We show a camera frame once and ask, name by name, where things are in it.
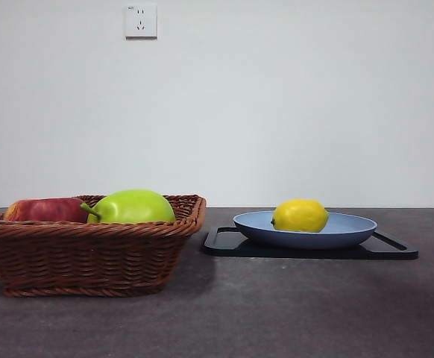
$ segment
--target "apple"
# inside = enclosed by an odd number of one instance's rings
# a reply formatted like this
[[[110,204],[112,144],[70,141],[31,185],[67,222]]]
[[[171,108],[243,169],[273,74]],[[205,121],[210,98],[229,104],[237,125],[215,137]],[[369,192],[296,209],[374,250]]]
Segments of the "apple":
[[[87,222],[174,222],[172,206],[161,194],[148,189],[129,189],[102,198],[94,207],[82,203]]]
[[[12,222],[87,222],[79,198],[22,199],[11,204],[4,219]]]

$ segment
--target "green pear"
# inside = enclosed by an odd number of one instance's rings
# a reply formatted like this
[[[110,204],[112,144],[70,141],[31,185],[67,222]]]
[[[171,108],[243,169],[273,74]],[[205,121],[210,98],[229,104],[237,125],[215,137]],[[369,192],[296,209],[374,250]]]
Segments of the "green pear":
[[[147,189],[129,189],[102,198],[94,207],[82,203],[87,222],[174,222],[172,206],[161,194]]]

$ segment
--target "plate rim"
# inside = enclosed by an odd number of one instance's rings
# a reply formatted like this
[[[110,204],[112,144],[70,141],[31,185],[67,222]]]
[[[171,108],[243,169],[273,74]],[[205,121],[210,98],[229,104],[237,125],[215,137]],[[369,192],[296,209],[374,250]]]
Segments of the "plate rim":
[[[233,223],[235,225],[241,225],[244,227],[249,227],[251,229],[257,229],[257,230],[261,230],[261,231],[265,231],[265,232],[269,232],[269,233],[290,233],[290,234],[305,234],[305,235],[315,235],[315,236],[326,236],[326,235],[348,235],[348,234],[355,234],[355,233],[365,233],[367,231],[370,230],[376,230],[378,224],[374,221],[371,220],[369,218],[365,218],[363,216],[358,216],[358,215],[353,215],[353,214],[345,214],[345,213],[333,213],[333,212],[329,212],[329,215],[336,215],[336,216],[351,216],[354,218],[358,218],[358,219],[363,219],[366,220],[370,223],[372,223],[372,226],[369,228],[366,228],[364,230],[353,230],[353,231],[346,231],[346,232],[331,232],[331,233],[322,233],[322,232],[317,232],[317,233],[313,233],[313,232],[308,232],[308,231],[288,231],[288,230],[269,230],[269,229],[265,229],[263,227],[254,227],[254,226],[249,226],[246,224],[242,224],[240,222],[236,221],[236,218],[238,218],[239,216],[245,216],[245,215],[249,215],[249,214],[255,214],[255,213],[273,213],[275,210],[258,210],[258,211],[250,211],[248,213],[240,213],[237,214],[233,217]]]

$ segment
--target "wall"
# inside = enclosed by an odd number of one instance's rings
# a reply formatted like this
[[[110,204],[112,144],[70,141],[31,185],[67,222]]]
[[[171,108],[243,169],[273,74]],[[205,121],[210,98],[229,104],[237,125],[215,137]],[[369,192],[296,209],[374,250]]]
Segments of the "wall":
[[[146,187],[209,206],[434,207],[434,0],[0,0],[0,207]]]

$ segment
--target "lemon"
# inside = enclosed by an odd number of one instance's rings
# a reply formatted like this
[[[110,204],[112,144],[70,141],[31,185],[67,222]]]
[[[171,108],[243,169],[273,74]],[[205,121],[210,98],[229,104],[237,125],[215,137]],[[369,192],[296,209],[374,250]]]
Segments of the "lemon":
[[[317,233],[328,221],[328,212],[318,201],[292,199],[277,206],[271,223],[277,230]]]

